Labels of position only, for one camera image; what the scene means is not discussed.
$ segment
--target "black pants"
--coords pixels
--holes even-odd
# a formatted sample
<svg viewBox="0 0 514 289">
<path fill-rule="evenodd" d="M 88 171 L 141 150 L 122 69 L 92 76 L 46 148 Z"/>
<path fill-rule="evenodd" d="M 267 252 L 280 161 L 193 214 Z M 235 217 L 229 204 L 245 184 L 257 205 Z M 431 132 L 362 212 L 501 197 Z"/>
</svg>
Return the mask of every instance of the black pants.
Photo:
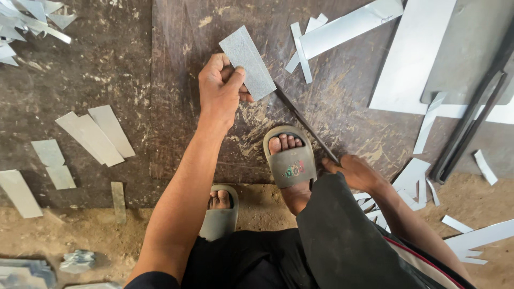
<svg viewBox="0 0 514 289">
<path fill-rule="evenodd" d="M 418 250 L 473 288 L 371 222 L 341 173 L 324 175 L 313 184 L 297 223 L 298 229 L 237 231 L 213 242 L 199 237 L 182 288 L 233 288 L 262 259 L 279 269 L 287 288 L 443 288 L 400 258 L 383 236 Z"/>
</svg>

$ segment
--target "foot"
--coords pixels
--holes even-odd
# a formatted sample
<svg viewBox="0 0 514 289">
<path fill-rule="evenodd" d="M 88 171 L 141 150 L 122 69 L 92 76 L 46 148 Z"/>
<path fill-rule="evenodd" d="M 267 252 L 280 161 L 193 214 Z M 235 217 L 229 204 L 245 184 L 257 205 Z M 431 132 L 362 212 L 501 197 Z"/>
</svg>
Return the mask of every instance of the foot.
<svg viewBox="0 0 514 289">
<path fill-rule="evenodd" d="M 211 191 L 211 198 L 207 204 L 207 209 L 230 209 L 230 198 L 225 190 Z"/>
<path fill-rule="evenodd" d="M 286 134 L 271 138 L 268 144 L 269 152 L 272 155 L 301 146 L 303 146 L 303 143 L 299 138 L 294 138 L 292 135 Z M 284 202 L 293 215 L 298 215 L 298 213 L 305 208 L 310 199 L 308 180 L 280 189 L 280 191 L 282 192 Z"/>
</svg>

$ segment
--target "sandy ground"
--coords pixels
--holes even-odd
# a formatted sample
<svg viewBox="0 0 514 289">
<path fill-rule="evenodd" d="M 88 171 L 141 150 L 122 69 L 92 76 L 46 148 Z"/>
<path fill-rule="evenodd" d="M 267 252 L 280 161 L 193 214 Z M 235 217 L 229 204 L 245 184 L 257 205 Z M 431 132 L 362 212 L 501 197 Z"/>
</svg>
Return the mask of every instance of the sandy ground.
<svg viewBox="0 0 514 289">
<path fill-rule="evenodd" d="M 480 176 L 454 174 L 438 192 L 441 206 L 430 202 L 418 211 L 443 238 L 458 234 L 441 223 L 445 214 L 478 229 L 514 219 L 514 180 L 493 187 Z M 280 230 L 296 227 L 273 185 L 236 185 L 240 195 L 239 230 Z M 46 259 L 57 272 L 59 286 L 124 282 L 134 267 L 151 209 L 127 211 L 127 223 L 114 223 L 113 209 L 44 210 L 37 219 L 21 219 L 12 208 L 0 208 L 0 257 Z M 97 253 L 96 267 L 74 275 L 58 270 L 62 255 L 75 249 Z M 465 264 L 478 288 L 514 287 L 514 238 L 488 244 L 481 258 L 486 265 Z"/>
</svg>

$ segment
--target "sandal logo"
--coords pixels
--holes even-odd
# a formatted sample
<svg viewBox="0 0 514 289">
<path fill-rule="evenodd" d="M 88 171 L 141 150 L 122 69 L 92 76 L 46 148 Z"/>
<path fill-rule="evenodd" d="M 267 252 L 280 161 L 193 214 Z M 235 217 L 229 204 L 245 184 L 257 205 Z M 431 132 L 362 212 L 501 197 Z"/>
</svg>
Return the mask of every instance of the sandal logo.
<svg viewBox="0 0 514 289">
<path fill-rule="evenodd" d="M 286 176 L 287 177 L 293 177 L 293 176 L 299 176 L 300 174 L 305 173 L 305 170 L 303 169 L 303 161 L 295 161 L 295 163 L 292 166 L 287 167 Z"/>
</svg>

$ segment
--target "fingernail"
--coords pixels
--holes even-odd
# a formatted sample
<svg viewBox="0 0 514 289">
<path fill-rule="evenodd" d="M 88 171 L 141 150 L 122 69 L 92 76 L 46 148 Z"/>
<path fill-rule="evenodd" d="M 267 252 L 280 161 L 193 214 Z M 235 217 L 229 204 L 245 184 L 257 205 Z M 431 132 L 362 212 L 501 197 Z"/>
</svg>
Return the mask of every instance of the fingernail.
<svg viewBox="0 0 514 289">
<path fill-rule="evenodd" d="M 238 66 L 235 68 L 235 72 L 240 73 L 241 75 L 245 75 L 245 69 L 242 66 Z"/>
</svg>

